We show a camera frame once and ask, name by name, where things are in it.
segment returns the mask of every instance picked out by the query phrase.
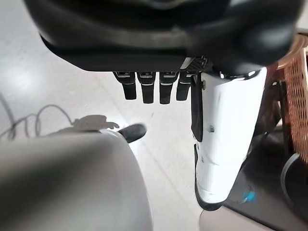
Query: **white robotic arm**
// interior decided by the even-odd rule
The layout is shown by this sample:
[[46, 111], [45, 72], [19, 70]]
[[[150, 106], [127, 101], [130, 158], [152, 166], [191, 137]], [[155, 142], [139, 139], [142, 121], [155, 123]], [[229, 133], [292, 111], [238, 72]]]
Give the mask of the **white robotic arm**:
[[266, 74], [265, 67], [234, 79], [226, 79], [223, 74], [201, 74], [203, 135], [195, 146], [195, 189], [205, 210], [221, 207], [246, 158]]

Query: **black surface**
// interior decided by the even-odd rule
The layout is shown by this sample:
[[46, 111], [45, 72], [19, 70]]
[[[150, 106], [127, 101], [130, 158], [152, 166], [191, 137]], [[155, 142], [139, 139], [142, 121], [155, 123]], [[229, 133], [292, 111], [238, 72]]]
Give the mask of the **black surface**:
[[156, 72], [137, 73], [137, 77], [141, 83], [143, 103], [153, 103]]
[[203, 138], [203, 105], [202, 105], [202, 83], [201, 73], [197, 78], [192, 77], [192, 131], [195, 138], [202, 142]]
[[204, 202], [201, 197], [200, 197], [200, 194], [199, 194], [199, 191], [198, 191], [198, 187], [197, 187], [197, 177], [196, 177], [196, 167], [197, 167], [197, 161], [198, 161], [198, 152], [197, 152], [197, 149], [196, 149], [196, 144], [194, 145], [194, 166], [195, 166], [195, 176], [194, 176], [194, 191], [195, 191], [195, 195], [196, 195], [196, 198], [197, 198], [197, 202], [199, 204], [199, 206], [206, 210], [206, 211], [215, 211], [217, 209], [219, 209], [220, 207], [222, 207], [223, 203], [224, 202], [221, 202], [221, 203], [215, 203], [215, 204], [209, 204], [209, 203], [206, 203]]
[[135, 72], [113, 72], [116, 79], [122, 84], [126, 100], [135, 100], [136, 93], [136, 77]]
[[[277, 231], [306, 231], [308, 169], [300, 160], [289, 169], [286, 188], [294, 203], [289, 206], [280, 186], [281, 171], [290, 156], [284, 150], [282, 130], [270, 133], [249, 155], [224, 206]], [[256, 193], [255, 200], [241, 203], [250, 190]]]
[[188, 91], [191, 87], [191, 77], [187, 77], [186, 71], [180, 72], [180, 78], [178, 81], [178, 87], [177, 87], [177, 101], [185, 101], [187, 100]]
[[118, 131], [127, 141], [132, 143], [141, 139], [146, 134], [146, 127], [143, 124], [133, 124]]
[[172, 86], [177, 81], [178, 72], [160, 72], [159, 73], [159, 101], [161, 104], [169, 104]]
[[133, 2], [25, 0], [48, 48], [82, 69], [179, 71], [185, 57], [204, 55], [230, 75], [286, 54], [304, 0]]

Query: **white tile floor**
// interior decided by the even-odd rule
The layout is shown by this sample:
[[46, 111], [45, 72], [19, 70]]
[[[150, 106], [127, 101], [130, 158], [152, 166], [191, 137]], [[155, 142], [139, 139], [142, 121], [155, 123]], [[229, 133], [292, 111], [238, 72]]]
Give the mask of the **white tile floor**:
[[[160, 105], [156, 84], [154, 104], [142, 103], [139, 85], [138, 99], [126, 101], [112, 73], [86, 72], [52, 54], [41, 42], [20, 0], [0, 1], [0, 34], [0, 92], [15, 119], [37, 113], [47, 104], [56, 104], [73, 120], [87, 115], [105, 115], [108, 121], [116, 122], [121, 128], [145, 123], [147, 135], [131, 148], [148, 188], [154, 230], [199, 230], [202, 210], [194, 196], [190, 99], [177, 102], [172, 92], [171, 104]], [[66, 118], [53, 108], [41, 115], [41, 123], [43, 135], [69, 126]], [[0, 108], [0, 132], [9, 126], [7, 115]], [[29, 127], [34, 137], [31, 119]], [[17, 139], [25, 139], [23, 125], [18, 126]], [[201, 217], [201, 230], [205, 231], [223, 230], [217, 225], [222, 218], [234, 230], [259, 227], [225, 208], [203, 213]]]

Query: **black cable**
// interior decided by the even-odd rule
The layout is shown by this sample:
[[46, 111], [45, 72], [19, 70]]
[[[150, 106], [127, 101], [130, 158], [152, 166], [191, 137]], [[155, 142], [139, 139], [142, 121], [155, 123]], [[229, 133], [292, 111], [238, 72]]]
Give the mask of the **black cable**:
[[39, 112], [37, 113], [37, 115], [36, 115], [36, 121], [35, 121], [35, 135], [36, 135], [36, 137], [39, 137], [39, 136], [40, 136], [40, 129], [41, 129], [41, 127], [40, 127], [40, 119], [39, 119], [39, 117], [40, 117], [40, 115], [42, 114], [42, 112], [43, 112], [46, 108], [49, 108], [49, 107], [55, 107], [55, 108], [59, 109], [59, 110], [66, 116], [66, 118], [67, 118], [69, 124], [70, 124], [70, 125], [73, 125], [73, 122], [72, 122], [71, 118], [69, 117], [69, 115], [66, 113], [65, 110], [63, 110], [61, 107], [59, 107], [59, 106], [57, 106], [57, 105], [55, 105], [55, 104], [48, 104], [48, 105], [44, 106], [43, 108], [41, 108], [41, 109], [39, 110]]
[[6, 102], [5, 98], [3, 97], [3, 95], [0, 93], [0, 101], [2, 103], [2, 106], [9, 118], [10, 124], [11, 124], [11, 128], [10, 128], [10, 133], [8, 136], [9, 140], [13, 140], [16, 137], [16, 124], [15, 124], [15, 118], [13, 115], [13, 112], [9, 106], [9, 104]]
[[9, 129], [6, 129], [3, 133], [0, 134], [0, 139], [5, 136], [6, 134], [9, 134], [9, 137], [11, 137], [9, 140], [13, 140], [15, 138], [15, 136], [17, 135], [17, 131], [16, 131], [16, 127], [21, 124], [22, 122], [25, 123], [25, 134], [28, 138], [30, 138], [30, 135], [29, 135], [29, 130], [28, 130], [28, 118], [29, 117], [37, 117], [35, 114], [29, 114], [25, 117], [22, 117], [20, 119], [18, 119], [16, 122], [14, 122], [14, 124], [9, 128]]
[[15, 118], [13, 116], [13, 113], [8, 105], [8, 103], [6, 102], [5, 98], [3, 97], [3, 95], [0, 93], [0, 103], [2, 103], [2, 106], [4, 108], [4, 110], [6, 111], [6, 114], [10, 120], [10, 128], [6, 129], [4, 132], [0, 133], [0, 139], [8, 134], [8, 140], [12, 141], [16, 138], [17, 132], [16, 132], [16, 127], [21, 124], [22, 122], [24, 122], [25, 124], [25, 134], [27, 138], [30, 138], [30, 134], [29, 134], [29, 129], [28, 129], [28, 118], [33, 116], [35, 118], [35, 136], [39, 137], [40, 136], [40, 130], [41, 130], [41, 122], [40, 122], [40, 115], [42, 114], [42, 112], [49, 108], [49, 107], [54, 107], [57, 108], [58, 110], [60, 110], [65, 117], [67, 118], [68, 122], [70, 125], [73, 124], [70, 116], [67, 114], [67, 112], [62, 109], [61, 107], [55, 105], [55, 104], [48, 104], [46, 106], [44, 106], [43, 108], [41, 108], [39, 110], [39, 112], [37, 114], [29, 114], [25, 117], [22, 117], [20, 119], [18, 119], [17, 121], [15, 121]]

